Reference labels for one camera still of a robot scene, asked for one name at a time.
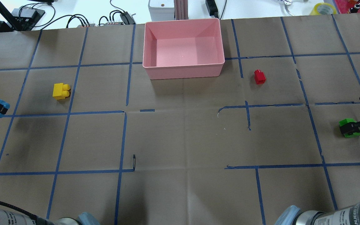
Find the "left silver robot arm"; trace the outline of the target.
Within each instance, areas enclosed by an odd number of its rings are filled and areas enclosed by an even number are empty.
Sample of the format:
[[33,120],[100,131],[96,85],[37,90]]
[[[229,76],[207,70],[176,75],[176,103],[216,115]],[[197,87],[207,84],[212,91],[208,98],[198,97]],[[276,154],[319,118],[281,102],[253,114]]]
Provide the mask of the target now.
[[[10,104],[0,99],[0,118],[2,118],[10,108]],[[14,205],[0,201],[0,225],[99,225],[99,221],[90,213],[83,212],[76,219],[63,217],[56,221],[50,221],[30,213]]]

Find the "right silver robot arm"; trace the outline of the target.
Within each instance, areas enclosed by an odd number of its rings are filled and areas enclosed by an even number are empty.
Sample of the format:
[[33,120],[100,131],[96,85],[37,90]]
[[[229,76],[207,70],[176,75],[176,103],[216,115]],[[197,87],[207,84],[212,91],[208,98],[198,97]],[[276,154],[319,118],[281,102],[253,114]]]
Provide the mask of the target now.
[[[339,121],[341,134],[346,137],[360,136],[360,121],[350,118]],[[277,219],[276,225],[360,225],[360,202],[349,207],[325,213],[301,211],[291,205]]]

